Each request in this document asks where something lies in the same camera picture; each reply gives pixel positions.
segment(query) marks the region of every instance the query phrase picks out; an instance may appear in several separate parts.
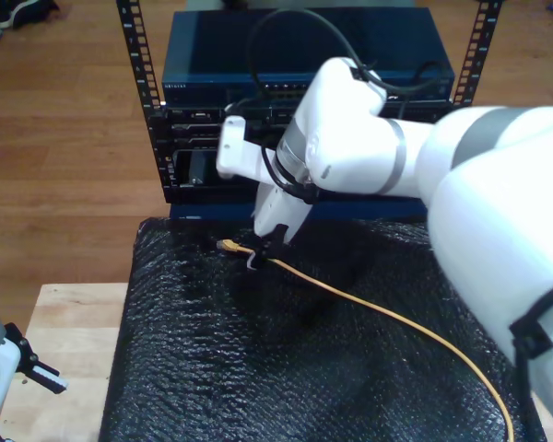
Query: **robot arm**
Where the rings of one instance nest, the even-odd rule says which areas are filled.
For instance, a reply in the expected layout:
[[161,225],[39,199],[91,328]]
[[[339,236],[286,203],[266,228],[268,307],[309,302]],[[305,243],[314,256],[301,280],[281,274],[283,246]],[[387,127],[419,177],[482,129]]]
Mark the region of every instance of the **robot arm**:
[[[385,91],[326,62],[269,166],[290,185],[420,198],[445,274],[515,363],[511,325],[553,288],[553,108],[467,108],[436,124],[378,117]],[[260,146],[229,117],[218,171],[260,182],[254,231],[300,228],[311,205],[275,184]],[[540,320],[552,348],[530,362],[533,390],[553,415],[553,308]]]

